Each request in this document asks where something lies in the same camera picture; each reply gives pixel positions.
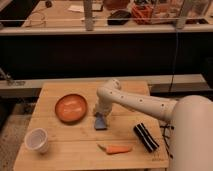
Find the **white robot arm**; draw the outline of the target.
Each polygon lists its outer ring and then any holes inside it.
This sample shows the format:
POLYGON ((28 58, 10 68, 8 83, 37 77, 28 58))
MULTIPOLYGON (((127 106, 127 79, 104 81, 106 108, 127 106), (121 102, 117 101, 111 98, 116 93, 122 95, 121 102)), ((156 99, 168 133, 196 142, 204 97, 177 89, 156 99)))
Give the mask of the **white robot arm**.
POLYGON ((170 124, 168 171, 213 171, 213 101, 200 95, 180 100, 128 93, 117 79, 97 88, 94 111, 106 117, 114 103, 170 124))

